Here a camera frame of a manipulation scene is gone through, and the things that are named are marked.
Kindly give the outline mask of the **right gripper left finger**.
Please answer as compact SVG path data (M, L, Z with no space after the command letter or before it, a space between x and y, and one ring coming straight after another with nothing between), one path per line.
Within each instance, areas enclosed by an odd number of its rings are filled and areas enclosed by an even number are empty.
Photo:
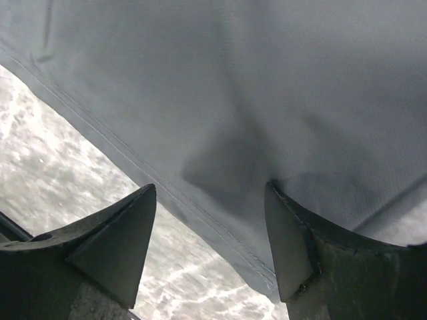
M1 318L133 319L155 212L150 184L35 237L2 215Z

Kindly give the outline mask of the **grey t-shirt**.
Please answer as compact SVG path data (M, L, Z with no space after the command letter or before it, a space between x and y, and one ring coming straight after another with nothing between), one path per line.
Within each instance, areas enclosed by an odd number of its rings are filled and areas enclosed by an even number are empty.
M1 64L272 301L268 181L369 236L426 200L425 1L2 1Z

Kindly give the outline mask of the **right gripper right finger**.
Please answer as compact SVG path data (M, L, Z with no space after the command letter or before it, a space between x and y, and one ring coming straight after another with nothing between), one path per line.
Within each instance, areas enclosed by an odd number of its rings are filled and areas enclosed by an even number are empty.
M265 188L265 218L281 302L290 319L425 319L426 245L351 232Z

